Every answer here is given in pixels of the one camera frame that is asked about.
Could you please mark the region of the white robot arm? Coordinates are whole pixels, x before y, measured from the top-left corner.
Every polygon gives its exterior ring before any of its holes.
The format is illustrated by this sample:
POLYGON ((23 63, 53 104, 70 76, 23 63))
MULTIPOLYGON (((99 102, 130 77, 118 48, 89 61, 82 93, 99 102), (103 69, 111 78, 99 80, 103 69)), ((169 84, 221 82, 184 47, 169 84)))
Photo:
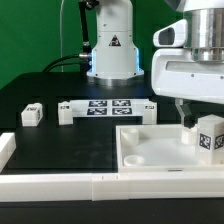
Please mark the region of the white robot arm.
MULTIPOLYGON (((183 18, 153 35, 152 89, 173 97, 182 116, 185 100, 224 104, 224 0, 164 0, 183 18)), ((98 0, 97 44, 87 77, 124 85, 144 74, 133 43, 130 0, 98 0)))

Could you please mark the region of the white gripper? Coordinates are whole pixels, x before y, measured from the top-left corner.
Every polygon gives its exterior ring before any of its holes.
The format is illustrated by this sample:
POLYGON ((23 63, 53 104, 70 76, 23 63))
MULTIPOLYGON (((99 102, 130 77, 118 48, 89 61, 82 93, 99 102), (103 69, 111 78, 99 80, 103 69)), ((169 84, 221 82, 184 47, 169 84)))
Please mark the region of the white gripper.
POLYGON ((180 98, 175 106, 181 124, 192 128, 194 116, 188 100, 224 104, 224 61, 193 61, 192 51, 184 47, 187 28, 187 21, 181 19, 154 34, 158 50, 152 58, 151 84, 157 95, 180 98))

